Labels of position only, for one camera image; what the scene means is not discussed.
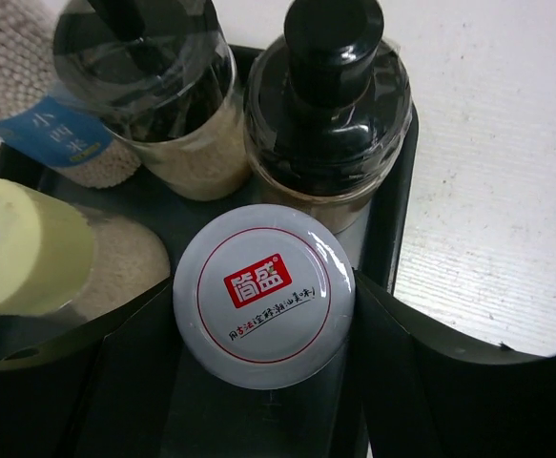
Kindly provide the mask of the black cap spice bottle front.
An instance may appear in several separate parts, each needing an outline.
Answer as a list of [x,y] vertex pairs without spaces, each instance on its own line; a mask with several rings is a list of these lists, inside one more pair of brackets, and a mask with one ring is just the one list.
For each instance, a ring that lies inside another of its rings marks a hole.
[[57,99],[97,118],[177,194],[250,175],[234,54],[210,1],[70,1],[52,40]]

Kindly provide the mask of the yellow cap spice bottle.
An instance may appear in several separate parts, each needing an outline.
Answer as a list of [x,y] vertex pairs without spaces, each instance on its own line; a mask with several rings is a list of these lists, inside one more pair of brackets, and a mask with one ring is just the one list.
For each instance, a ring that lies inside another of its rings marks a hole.
[[169,275],[144,225],[0,178],[0,315],[89,322]]

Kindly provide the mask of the silver cap blue label bottle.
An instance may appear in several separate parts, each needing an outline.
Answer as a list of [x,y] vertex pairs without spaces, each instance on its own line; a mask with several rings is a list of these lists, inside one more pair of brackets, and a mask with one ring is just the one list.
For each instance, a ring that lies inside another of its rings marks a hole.
[[0,1],[0,140],[81,186],[114,187],[140,161],[98,120],[63,104],[55,23],[42,1]]

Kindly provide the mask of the white lid red logo jar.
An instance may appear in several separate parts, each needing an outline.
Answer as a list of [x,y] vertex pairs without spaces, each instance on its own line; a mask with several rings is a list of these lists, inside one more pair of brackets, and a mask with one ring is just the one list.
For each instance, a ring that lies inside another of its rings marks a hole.
[[195,359],[231,385],[301,383],[337,355],[355,304],[336,237],[301,211],[252,204],[204,226],[173,283],[175,320]]

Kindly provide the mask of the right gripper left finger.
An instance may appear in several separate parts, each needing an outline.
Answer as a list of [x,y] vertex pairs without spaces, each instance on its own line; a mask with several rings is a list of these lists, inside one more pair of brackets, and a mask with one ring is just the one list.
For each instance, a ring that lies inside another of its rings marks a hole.
[[156,457],[179,340],[172,282],[0,360],[0,457]]

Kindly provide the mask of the black cap spice bottle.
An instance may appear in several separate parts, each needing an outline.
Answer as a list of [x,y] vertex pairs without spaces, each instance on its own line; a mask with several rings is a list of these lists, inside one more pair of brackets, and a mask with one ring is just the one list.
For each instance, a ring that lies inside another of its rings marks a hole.
[[234,54],[210,1],[70,1],[52,40],[57,99],[97,118],[177,194],[250,175]]
[[376,1],[297,0],[244,92],[245,148],[261,198],[333,233],[384,182],[412,121],[409,77],[383,31]]

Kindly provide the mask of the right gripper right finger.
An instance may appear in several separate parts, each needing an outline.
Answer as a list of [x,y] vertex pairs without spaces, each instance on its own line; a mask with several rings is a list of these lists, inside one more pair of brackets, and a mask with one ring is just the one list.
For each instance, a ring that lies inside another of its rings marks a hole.
[[377,457],[556,457],[556,355],[472,338],[356,276],[351,345]]

